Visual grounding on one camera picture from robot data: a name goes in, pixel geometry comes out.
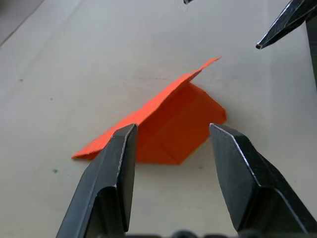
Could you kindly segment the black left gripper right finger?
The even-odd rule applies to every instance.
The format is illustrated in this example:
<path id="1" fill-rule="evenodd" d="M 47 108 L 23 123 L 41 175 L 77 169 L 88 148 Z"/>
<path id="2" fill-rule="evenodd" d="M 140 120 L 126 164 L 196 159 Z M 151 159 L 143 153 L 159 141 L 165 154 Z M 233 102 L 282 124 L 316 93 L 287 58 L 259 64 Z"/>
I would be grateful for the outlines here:
<path id="1" fill-rule="evenodd" d="M 238 233 L 316 235 L 314 217 L 247 136 L 215 123 L 209 130 L 219 185 Z"/>

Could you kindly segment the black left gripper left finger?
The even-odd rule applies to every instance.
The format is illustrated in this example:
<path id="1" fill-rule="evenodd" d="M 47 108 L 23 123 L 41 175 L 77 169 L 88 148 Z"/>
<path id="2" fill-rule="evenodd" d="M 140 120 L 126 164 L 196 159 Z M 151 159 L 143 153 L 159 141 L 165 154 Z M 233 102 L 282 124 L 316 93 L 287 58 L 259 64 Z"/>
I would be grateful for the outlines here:
<path id="1" fill-rule="evenodd" d="M 81 176 L 58 238 L 123 238 L 129 229 L 137 126 L 118 129 Z"/>

